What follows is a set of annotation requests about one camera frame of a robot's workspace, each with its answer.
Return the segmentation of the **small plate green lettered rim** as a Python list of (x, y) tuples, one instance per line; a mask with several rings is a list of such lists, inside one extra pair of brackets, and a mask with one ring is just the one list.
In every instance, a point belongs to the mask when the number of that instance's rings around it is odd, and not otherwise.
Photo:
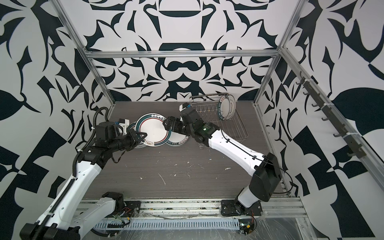
[(171, 147), (180, 147), (184, 145), (189, 140), (189, 138), (189, 136), (172, 132), (166, 144)]

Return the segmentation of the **wire dish rack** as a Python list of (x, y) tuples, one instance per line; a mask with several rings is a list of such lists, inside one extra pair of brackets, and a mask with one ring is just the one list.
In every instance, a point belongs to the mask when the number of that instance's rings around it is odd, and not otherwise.
[(241, 143), (249, 136), (237, 111), (233, 95), (228, 93), (199, 95), (190, 97), (189, 101), (205, 122), (219, 126), (232, 139)]

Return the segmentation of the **white plate stack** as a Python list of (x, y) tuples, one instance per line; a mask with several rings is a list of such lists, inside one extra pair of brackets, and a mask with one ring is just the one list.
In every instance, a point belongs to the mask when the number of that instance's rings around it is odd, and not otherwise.
[(224, 94), (218, 103), (218, 114), (221, 121), (231, 120), (236, 112), (236, 99), (233, 95)]

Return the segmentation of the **white plate green red band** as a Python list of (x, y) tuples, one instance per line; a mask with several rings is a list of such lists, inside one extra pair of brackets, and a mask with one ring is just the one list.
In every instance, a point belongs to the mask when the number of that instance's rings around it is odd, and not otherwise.
[(133, 136), (133, 138), (135, 140), (135, 143), (136, 143), (135, 149), (142, 149), (145, 147), (145, 144), (143, 143), (145, 135), (137, 133), (136, 123), (137, 122), (133, 122), (133, 123), (129, 124), (128, 130), (129, 130), (129, 133)]

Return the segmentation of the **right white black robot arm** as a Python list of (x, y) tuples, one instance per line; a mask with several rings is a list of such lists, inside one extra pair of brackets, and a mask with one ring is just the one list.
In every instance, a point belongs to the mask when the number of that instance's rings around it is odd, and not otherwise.
[(236, 197), (235, 206), (247, 210), (258, 201), (268, 202), (282, 180), (277, 157), (251, 150), (226, 134), (221, 127), (205, 122), (189, 104), (180, 106), (179, 118), (167, 117), (165, 130), (192, 137), (196, 142), (214, 149), (242, 167), (252, 178)]

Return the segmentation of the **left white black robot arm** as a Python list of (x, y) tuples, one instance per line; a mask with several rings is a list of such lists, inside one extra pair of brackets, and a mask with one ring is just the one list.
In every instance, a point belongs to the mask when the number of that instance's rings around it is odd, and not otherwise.
[(147, 137), (133, 129), (123, 130), (114, 122), (103, 122), (93, 132), (91, 145), (78, 152), (73, 172), (51, 206), (34, 224), (25, 224), (23, 240), (81, 240), (103, 218), (120, 215), (125, 208), (120, 193), (107, 192), (88, 210), (75, 217), (75, 212), (91, 183), (108, 160), (118, 151), (131, 151)]

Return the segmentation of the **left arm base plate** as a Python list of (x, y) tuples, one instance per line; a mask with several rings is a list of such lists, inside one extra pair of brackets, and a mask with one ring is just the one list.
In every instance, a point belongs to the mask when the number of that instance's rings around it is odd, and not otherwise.
[(139, 215), (141, 212), (141, 201), (124, 201), (124, 207), (120, 216), (122, 218), (132, 218)]

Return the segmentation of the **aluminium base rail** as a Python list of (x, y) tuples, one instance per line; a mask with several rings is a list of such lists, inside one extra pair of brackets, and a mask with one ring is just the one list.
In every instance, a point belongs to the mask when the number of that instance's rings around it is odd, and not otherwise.
[(261, 202), (261, 216), (221, 215), (221, 200), (233, 199), (130, 199), (124, 201), (141, 201), (141, 212), (138, 216), (154, 219), (186, 219), (186, 218), (289, 218), (307, 219), (308, 215), (299, 198), (272, 197), (268, 202)]

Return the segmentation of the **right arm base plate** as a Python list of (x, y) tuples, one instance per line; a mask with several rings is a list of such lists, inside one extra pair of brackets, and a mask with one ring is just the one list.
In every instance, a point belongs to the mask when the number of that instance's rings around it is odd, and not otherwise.
[(246, 208), (238, 200), (221, 200), (221, 215), (224, 217), (261, 216), (262, 212), (263, 209), (260, 201)]

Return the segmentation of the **aluminium frame crossbar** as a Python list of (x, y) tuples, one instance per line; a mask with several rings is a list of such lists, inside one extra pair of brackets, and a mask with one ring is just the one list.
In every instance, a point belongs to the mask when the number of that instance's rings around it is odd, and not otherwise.
[(186, 57), (274, 57), (277, 50), (203, 50), (203, 51), (85, 51), (89, 59), (106, 58), (186, 58)]

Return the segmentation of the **wall hook rail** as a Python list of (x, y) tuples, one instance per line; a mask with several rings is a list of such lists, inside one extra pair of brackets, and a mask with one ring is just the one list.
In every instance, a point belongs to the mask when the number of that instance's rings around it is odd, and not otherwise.
[(304, 95), (311, 96), (315, 103), (312, 105), (314, 108), (320, 109), (325, 115), (322, 121), (329, 121), (336, 129), (337, 133), (333, 134), (335, 138), (342, 138), (350, 152), (347, 153), (350, 157), (364, 158), (367, 153), (363, 149), (362, 143), (358, 140), (358, 133), (348, 126), (347, 120), (344, 119), (335, 104), (331, 103), (329, 98), (325, 96), (323, 91), (318, 87), (313, 79), (307, 79), (300, 73), (300, 81), (297, 83), (302, 85), (306, 92)]

